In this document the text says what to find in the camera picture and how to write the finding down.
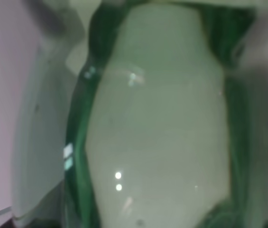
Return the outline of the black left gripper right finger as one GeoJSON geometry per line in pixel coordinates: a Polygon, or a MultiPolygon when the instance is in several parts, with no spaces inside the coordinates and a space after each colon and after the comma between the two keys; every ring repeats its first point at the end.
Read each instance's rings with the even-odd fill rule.
{"type": "Polygon", "coordinates": [[[268,10],[260,11],[232,53],[235,68],[232,74],[254,70],[268,73],[268,10]]]}

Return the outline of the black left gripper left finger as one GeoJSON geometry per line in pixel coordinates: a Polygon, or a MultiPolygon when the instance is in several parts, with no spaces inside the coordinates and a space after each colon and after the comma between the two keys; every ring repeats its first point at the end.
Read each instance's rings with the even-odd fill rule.
{"type": "Polygon", "coordinates": [[[42,48],[60,42],[71,46],[86,40],[86,30],[71,0],[28,0],[27,12],[39,31],[42,48]]]}

